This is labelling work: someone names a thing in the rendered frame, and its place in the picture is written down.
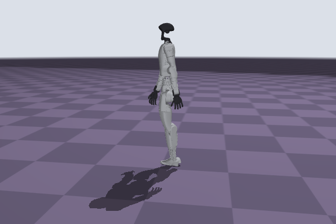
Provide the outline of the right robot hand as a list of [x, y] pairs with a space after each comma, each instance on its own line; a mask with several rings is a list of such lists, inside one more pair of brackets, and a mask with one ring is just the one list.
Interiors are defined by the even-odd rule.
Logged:
[[[158, 93], [159, 93], [159, 91], [156, 91], [156, 88], [157, 88], [157, 86], [155, 86], [154, 87], [154, 92], [152, 92], [149, 96], [148, 96], [148, 99], [149, 99], [149, 103], [151, 104], [151, 105], [154, 105], [154, 103], [155, 103], [155, 105], [156, 105], [156, 99], [157, 99], [157, 97], [158, 97]], [[154, 101], [155, 100], [155, 101]], [[153, 101], [153, 102], [152, 102]]]

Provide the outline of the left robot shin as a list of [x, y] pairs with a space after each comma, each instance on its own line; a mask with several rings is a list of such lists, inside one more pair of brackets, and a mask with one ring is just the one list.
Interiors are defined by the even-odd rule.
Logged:
[[177, 146], [177, 127], [175, 125], [171, 126], [170, 133], [168, 133], [168, 130], [165, 130], [165, 137], [166, 137], [166, 143], [167, 147], [169, 149], [170, 158], [172, 157], [173, 161], [176, 161], [176, 146]]

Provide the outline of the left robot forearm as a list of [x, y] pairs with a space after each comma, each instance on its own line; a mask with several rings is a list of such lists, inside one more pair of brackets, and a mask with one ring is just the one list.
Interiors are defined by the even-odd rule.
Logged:
[[171, 88], [174, 91], [174, 95], [179, 94], [179, 89], [178, 89], [178, 84], [177, 84], [177, 71], [175, 69], [174, 66], [171, 66], [169, 69], [171, 75], [170, 75], [170, 79], [171, 79]]

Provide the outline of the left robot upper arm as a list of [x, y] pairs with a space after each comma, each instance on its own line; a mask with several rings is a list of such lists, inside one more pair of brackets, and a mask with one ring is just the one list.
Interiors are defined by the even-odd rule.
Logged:
[[169, 63], [169, 67], [167, 68], [167, 73], [171, 74], [169, 69], [171, 66], [174, 66], [176, 69], [175, 58], [173, 53], [173, 46], [171, 44], [164, 45], [163, 47], [164, 53], [166, 54], [167, 61]]

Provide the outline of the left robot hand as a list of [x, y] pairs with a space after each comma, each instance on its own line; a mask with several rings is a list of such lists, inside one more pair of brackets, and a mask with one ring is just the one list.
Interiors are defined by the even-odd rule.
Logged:
[[[172, 104], [171, 104], [171, 106], [173, 105], [173, 103], [175, 104], [175, 108], [174, 109], [176, 109], [176, 104], [177, 104], [177, 109], [178, 109], [178, 107], [180, 106], [180, 108], [181, 108], [181, 105], [182, 105], [182, 107], [183, 107], [183, 103], [182, 103], [182, 99], [181, 99], [181, 97], [179, 96], [180, 95], [180, 91], [179, 91], [179, 94], [176, 94], [176, 95], [174, 95], [174, 91], [172, 90], [172, 92], [173, 92], [173, 96], [174, 96], [174, 98], [173, 98], [173, 102], [172, 102]], [[181, 104], [180, 104], [181, 103]], [[179, 104], [179, 105], [178, 105]]]

